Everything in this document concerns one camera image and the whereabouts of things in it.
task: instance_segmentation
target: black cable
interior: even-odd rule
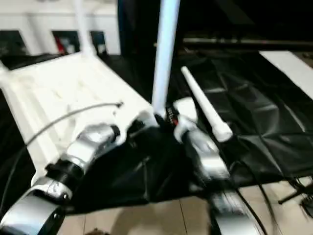
[[[300,206],[309,217],[313,218],[313,196],[309,195],[303,198],[300,202]]]
[[[16,166],[17,164],[19,163],[21,157],[23,156],[23,153],[25,151],[27,151],[27,147],[38,137],[40,136],[43,132],[45,132],[47,129],[49,129],[50,127],[52,127],[53,125],[55,125],[56,123],[70,117],[70,116],[73,116],[75,114],[78,114],[78,113],[81,113],[81,112],[84,112],[84,111],[87,111],[87,110],[90,110],[90,109],[94,109],[94,108],[100,108],[100,107],[104,107],[104,106],[116,106],[117,108],[120,108],[121,106],[123,105],[123,102],[119,102],[119,103],[100,103],[100,104],[95,104],[95,105],[90,105],[90,106],[87,106],[85,108],[82,108],[82,109],[77,109],[77,110],[74,110],[72,112],[69,112],[67,113],[66,115],[63,115],[57,119],[55,119],[54,121],[50,122],[48,125],[46,125],[45,127],[43,127],[40,131],[38,131],[35,135],[33,135],[32,138],[30,138],[30,140],[28,142],[25,143],[24,147],[16,154],[16,157],[15,157],[15,160],[13,162],[13,165],[12,165],[12,168],[11,168],[11,171],[10,171],[10,174],[9,174],[9,177],[7,179],[7,182],[5,184],[5,187],[4,187],[4,191],[3,191],[3,194],[2,194],[2,199],[1,199],[1,204],[0,204],[0,221],[2,220],[3,218],[3,206],[4,206],[4,202],[5,202],[5,198],[7,196],[7,193],[8,193],[8,189],[9,189],[9,186],[10,186],[10,183],[11,183],[11,180],[13,178],[13,175],[14,175],[14,172],[15,172],[15,169],[16,169]]]
[[[273,228],[276,227],[276,218],[275,218],[275,213],[274,213],[274,210],[273,210],[273,207],[272,207],[272,204],[269,200],[269,197],[267,195],[267,193],[265,192],[261,182],[259,181],[258,177],[254,174],[253,170],[243,161],[238,161],[238,162],[234,162],[233,165],[231,165],[230,167],[230,172],[232,171],[233,167],[235,166],[235,164],[241,164],[243,165],[247,170],[248,172],[251,174],[251,176],[253,177],[254,181],[256,182],[257,186],[259,187],[262,195],[263,195],[263,198],[265,200],[265,203],[267,205],[267,208],[268,208],[268,211],[269,211],[269,214],[272,218],[272,225],[273,225]]]
[[[241,200],[244,202],[244,204],[246,205],[246,207],[249,209],[249,211],[251,212],[251,214],[253,215],[253,217],[255,218],[256,222],[258,223],[258,225],[260,226],[262,232],[264,233],[264,235],[268,235],[264,224],[262,223],[260,217],[258,217],[258,215],[255,213],[254,209],[252,209],[252,207],[250,206],[250,204],[248,203],[248,201],[243,197],[243,195],[239,192],[239,190],[236,188],[236,192],[239,195],[239,197],[241,198]]]
[[[288,180],[288,183],[297,191],[305,188],[299,179]]]

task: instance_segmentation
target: white cylinder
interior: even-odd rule
[[[158,24],[156,66],[152,106],[156,112],[164,110],[170,72],[180,0],[162,0]]]
[[[180,115],[188,117],[191,121],[198,122],[198,114],[196,106],[191,97],[185,97],[179,100],[176,100],[173,103],[173,106],[178,110]]]
[[[193,75],[190,73],[187,67],[182,67],[181,72],[184,75],[192,93],[194,94],[195,98],[197,99],[201,109],[203,110],[207,120],[209,121],[210,125],[212,126],[213,134],[215,138],[219,142],[224,142],[230,139],[233,135],[231,129],[224,122],[219,114],[214,109],[211,102],[205,96],[204,92],[200,88],[200,86],[195,81]]]
[[[83,9],[83,0],[73,0],[75,16],[78,26],[78,38],[81,51],[85,55],[94,55],[95,49],[91,43],[91,36],[86,24],[85,13]]]

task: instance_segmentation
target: black band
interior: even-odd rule
[[[121,132],[119,131],[119,128],[117,126],[115,126],[115,125],[111,125],[110,127],[112,128],[112,130],[114,132],[114,140],[115,140],[116,137],[121,135]]]
[[[59,159],[56,164],[46,167],[47,177],[66,185],[71,191],[75,191],[84,176],[83,170],[76,164]]]

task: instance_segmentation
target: white plastic board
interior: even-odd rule
[[[313,69],[309,65],[290,51],[260,51],[260,54],[313,99]]]
[[[100,121],[128,123],[151,105],[97,57],[76,53],[47,62],[3,72],[0,84],[24,141],[56,118],[102,102],[123,106],[103,107],[69,118],[42,134],[29,146],[36,171],[58,159],[77,127]]]

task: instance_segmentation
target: white table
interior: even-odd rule
[[[76,53],[0,73],[0,86],[24,141],[56,118],[89,105],[120,102],[68,118],[39,136],[28,147],[38,175],[55,162],[73,136],[86,124],[127,123],[151,105],[97,57]]]

